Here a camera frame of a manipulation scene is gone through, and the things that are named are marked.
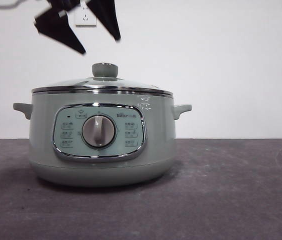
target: gray table surface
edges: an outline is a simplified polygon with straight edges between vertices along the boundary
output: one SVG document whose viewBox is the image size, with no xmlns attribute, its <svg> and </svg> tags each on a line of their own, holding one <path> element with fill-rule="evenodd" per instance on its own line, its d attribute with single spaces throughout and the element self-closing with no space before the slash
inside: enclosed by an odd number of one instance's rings
<svg viewBox="0 0 282 240">
<path fill-rule="evenodd" d="M 36 177 L 0 140 L 0 240 L 282 240 L 282 139 L 178 139 L 164 176 L 78 188 Z"/>
</svg>

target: glass lid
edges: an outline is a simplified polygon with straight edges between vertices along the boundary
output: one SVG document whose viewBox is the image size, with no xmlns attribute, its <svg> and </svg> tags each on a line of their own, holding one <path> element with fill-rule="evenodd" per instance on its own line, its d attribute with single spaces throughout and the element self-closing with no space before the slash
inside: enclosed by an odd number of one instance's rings
<svg viewBox="0 0 282 240">
<path fill-rule="evenodd" d="M 111 63 L 96 63 L 92 66 L 93 77 L 61 81 L 45 87 L 34 88 L 32 93 L 77 91 L 122 91 L 138 93 L 155 93 L 172 96 L 172 92 L 162 90 L 157 86 L 117 78 L 118 66 Z"/>
</svg>

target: lid handle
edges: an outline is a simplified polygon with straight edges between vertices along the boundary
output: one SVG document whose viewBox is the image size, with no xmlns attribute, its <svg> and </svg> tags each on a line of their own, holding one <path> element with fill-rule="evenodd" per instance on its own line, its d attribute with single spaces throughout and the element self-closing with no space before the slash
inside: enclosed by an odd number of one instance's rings
<svg viewBox="0 0 282 240">
<path fill-rule="evenodd" d="M 118 66 L 112 63 L 95 63 L 92 65 L 94 77 L 116 78 L 118 76 Z"/>
</svg>

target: electrical outlet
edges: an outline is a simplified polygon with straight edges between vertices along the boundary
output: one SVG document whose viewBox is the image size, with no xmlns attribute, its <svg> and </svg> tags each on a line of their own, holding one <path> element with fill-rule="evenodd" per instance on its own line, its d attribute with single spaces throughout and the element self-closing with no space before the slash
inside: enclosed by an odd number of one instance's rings
<svg viewBox="0 0 282 240">
<path fill-rule="evenodd" d="M 74 24 L 76 27 L 97 25 L 97 17 L 87 7 L 85 1 L 80 1 L 80 6 L 77 6 L 74 11 Z"/>
</svg>

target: brand logo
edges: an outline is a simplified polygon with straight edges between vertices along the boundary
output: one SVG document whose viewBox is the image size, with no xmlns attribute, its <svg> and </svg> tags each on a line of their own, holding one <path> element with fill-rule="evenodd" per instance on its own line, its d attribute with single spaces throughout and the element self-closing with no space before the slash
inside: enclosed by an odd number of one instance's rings
<svg viewBox="0 0 282 240">
<path fill-rule="evenodd" d="M 117 113 L 116 116 L 118 118 L 136 118 L 137 116 L 135 114 L 124 114 L 123 112 Z"/>
</svg>

